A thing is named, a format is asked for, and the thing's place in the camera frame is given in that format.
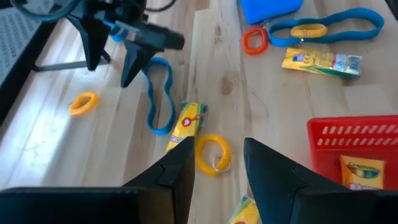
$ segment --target yellow ring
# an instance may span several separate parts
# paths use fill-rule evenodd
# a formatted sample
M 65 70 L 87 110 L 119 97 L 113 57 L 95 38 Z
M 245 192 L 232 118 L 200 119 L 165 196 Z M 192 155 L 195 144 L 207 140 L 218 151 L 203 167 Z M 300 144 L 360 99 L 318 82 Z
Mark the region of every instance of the yellow ring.
M 302 24 L 293 27 L 291 36 L 297 38 L 317 38 L 328 33 L 328 28 L 323 24 Z
M 221 150 L 223 151 L 223 155 L 215 167 L 216 169 L 209 166 L 202 158 L 203 148 L 205 147 L 205 144 L 210 141 L 219 144 L 221 146 Z M 223 137 L 216 134 L 208 134 L 201 138 L 197 143 L 195 154 L 198 167 L 208 175 L 220 175 L 222 171 L 228 169 L 228 167 L 231 165 L 231 148 Z
M 82 104 L 85 99 L 89 98 L 88 102 Z M 78 95 L 75 101 L 69 106 L 69 113 L 73 116 L 82 115 L 92 110 L 98 103 L 99 97 L 94 92 L 84 92 Z

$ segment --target blue stretchy loop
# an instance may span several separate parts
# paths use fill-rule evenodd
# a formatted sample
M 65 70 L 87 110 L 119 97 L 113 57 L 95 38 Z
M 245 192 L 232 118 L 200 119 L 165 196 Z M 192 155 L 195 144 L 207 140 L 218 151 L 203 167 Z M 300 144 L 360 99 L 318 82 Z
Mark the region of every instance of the blue stretchy loop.
M 279 38 L 275 37 L 272 34 L 281 29 L 291 29 L 295 26 L 302 25 L 302 24 L 323 24 L 328 26 L 330 24 L 341 22 L 345 19 L 349 18 L 358 18 L 358 19 L 366 19 L 372 24 L 376 26 L 375 29 L 369 31 L 344 31 L 337 34 L 326 35 L 323 37 L 317 38 L 304 38 L 304 42 L 314 42 L 320 44 L 330 44 L 341 40 L 369 40 L 373 37 L 377 36 L 380 33 L 380 30 L 384 26 L 384 19 L 383 17 L 378 14 L 377 12 L 366 9 L 366 8 L 354 8 L 348 9 L 344 12 L 339 12 L 334 15 L 321 18 L 321 19 L 312 19 L 312 18 L 304 18 L 304 19 L 297 19 L 297 20 L 285 20 L 280 21 L 273 24 L 269 30 L 269 42 L 276 47 L 291 47 L 301 43 L 301 39 L 298 37 L 289 37 L 289 38 Z
M 112 22 L 103 21 L 103 23 L 111 28 L 109 34 L 115 42 L 122 42 L 129 35 L 129 32 L 127 30 L 118 27 Z
M 171 106 L 169 121 L 163 128 L 159 128 L 159 129 L 155 129 L 153 127 L 153 121 L 155 119 L 155 114 L 156 114 L 156 105 L 154 103 L 154 87 L 148 77 L 149 69 L 154 65 L 165 66 L 167 69 L 167 78 L 166 78 L 166 82 L 164 84 L 164 93 L 166 94 L 167 98 L 169 99 L 170 106 Z M 173 85 L 172 67 L 170 66 L 169 62 L 166 59 L 161 58 L 161 57 L 153 57 L 153 58 L 151 58 L 149 63 L 142 69 L 142 72 L 144 74 L 144 77 L 148 81 L 148 92 L 147 93 L 148 93 L 148 98 L 150 101 L 150 108 L 149 108 L 148 117 L 147 117 L 148 128 L 151 129 L 152 132 L 155 133 L 156 135 L 166 135 L 169 132 L 171 132 L 174 122 L 175 122 L 175 105 L 170 96 L 170 89 Z

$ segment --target metal stand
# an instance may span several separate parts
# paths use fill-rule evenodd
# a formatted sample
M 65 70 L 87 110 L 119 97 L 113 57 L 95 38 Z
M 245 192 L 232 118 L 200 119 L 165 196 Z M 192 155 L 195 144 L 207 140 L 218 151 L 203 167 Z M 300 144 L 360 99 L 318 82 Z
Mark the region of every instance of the metal stand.
M 110 63 L 111 63 L 111 56 L 104 50 L 102 53 L 102 58 L 99 61 L 99 65 L 109 65 Z M 35 72 L 48 72 L 48 71 L 58 71 L 58 70 L 86 68 L 86 67 L 87 67 L 87 61 L 81 61 L 81 62 L 60 63 L 56 65 L 44 65 L 44 66 L 35 65 L 32 70 Z

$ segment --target orange plastic ring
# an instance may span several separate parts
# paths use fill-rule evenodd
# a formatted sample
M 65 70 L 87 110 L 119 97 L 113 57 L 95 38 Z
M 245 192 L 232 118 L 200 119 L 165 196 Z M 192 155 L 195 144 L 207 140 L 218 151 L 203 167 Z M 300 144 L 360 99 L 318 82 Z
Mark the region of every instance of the orange plastic ring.
M 221 146 L 221 150 L 223 152 L 221 159 L 218 161 L 217 165 L 215 164 L 215 160 L 213 161 L 213 167 L 209 166 L 202 158 L 203 148 L 205 147 L 205 144 L 210 141 L 218 143 Z M 231 167 L 231 148 L 223 137 L 216 134 L 208 134 L 197 142 L 197 146 L 195 149 L 195 159 L 198 167 L 204 173 L 212 176 L 218 176 Z
M 69 106 L 69 113 L 73 116 L 89 112 L 98 103 L 99 97 L 94 92 L 84 92 L 78 95 L 75 101 Z
M 262 43 L 258 47 L 250 47 L 249 46 L 249 38 L 254 33 L 259 32 L 261 34 Z M 268 48 L 268 33 L 261 26 L 255 26 L 246 31 L 242 36 L 242 47 L 243 50 L 249 55 L 258 55 L 265 52 Z

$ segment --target light wood grain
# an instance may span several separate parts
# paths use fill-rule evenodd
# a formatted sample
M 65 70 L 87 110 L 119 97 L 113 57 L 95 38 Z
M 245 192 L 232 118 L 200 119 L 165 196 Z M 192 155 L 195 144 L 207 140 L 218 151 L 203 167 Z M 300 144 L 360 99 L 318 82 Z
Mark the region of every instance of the light wood grain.
M 159 7 L 164 2 L 151 0 Z M 263 55 L 242 52 L 240 38 L 249 26 L 235 1 L 177 1 L 169 11 L 151 14 L 150 21 L 184 33 L 182 51 L 162 54 L 173 67 L 172 98 L 209 106 L 207 133 L 223 135 L 233 149 L 232 168 L 221 177 L 197 170 L 189 223 L 227 223 L 242 194 L 249 192 L 243 161 L 243 139 L 254 137 L 311 168 L 306 122 L 313 117 L 394 113 L 398 22 L 384 1 L 306 0 L 287 18 L 323 17 L 351 7 L 370 7 L 386 25 L 379 36 L 361 42 L 303 44 L 317 50 L 364 57 L 362 77 L 344 82 L 281 68 L 285 49 L 270 46 Z M 348 20 L 332 32 L 369 29 L 367 22 Z M 120 186 L 164 155 L 170 136 L 155 136 L 146 126 L 147 84 L 139 74 L 128 88 L 119 87 L 125 56 L 122 44 L 109 40 L 113 61 L 86 69 L 31 73 L 0 129 L 0 188 L 16 186 Z M 77 30 L 60 21 L 37 63 L 84 59 Z M 155 125 L 164 125 L 169 105 L 162 93 L 164 71 L 151 79 L 159 109 Z M 83 91 L 95 91 L 100 104 L 80 118 L 68 104 Z M 208 162 L 216 145 L 205 150 Z

